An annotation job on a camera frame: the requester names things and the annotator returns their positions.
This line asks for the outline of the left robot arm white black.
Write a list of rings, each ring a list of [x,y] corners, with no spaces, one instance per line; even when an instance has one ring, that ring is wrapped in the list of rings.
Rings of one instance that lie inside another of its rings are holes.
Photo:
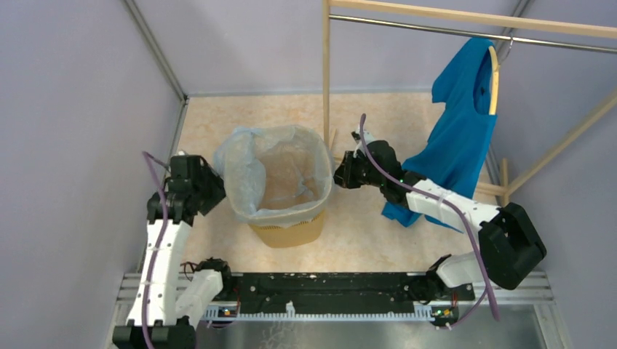
[[[178,294],[180,262],[194,218],[225,197],[223,179],[200,155],[170,158],[147,203],[147,244],[137,296],[125,324],[114,327],[118,348],[196,348],[196,329],[208,305],[233,292],[231,269],[221,259],[199,262]]]

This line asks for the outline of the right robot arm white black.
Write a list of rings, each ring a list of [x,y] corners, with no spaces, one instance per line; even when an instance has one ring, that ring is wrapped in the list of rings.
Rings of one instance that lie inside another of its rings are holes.
[[[359,143],[355,150],[346,151],[334,181],[346,189],[377,187],[396,208],[435,218],[469,237],[471,252],[444,256],[430,268],[434,275],[426,280],[426,288],[437,300],[447,299],[457,286],[480,281],[516,289],[547,255],[523,207],[483,204],[444,189],[422,174],[403,169],[385,140]]]

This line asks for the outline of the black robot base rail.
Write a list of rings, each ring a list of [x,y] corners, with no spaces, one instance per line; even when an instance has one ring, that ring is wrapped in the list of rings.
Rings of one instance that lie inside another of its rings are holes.
[[[215,296],[245,315],[283,313],[288,303],[299,314],[412,313],[474,298],[471,284],[450,289],[423,273],[232,273]]]

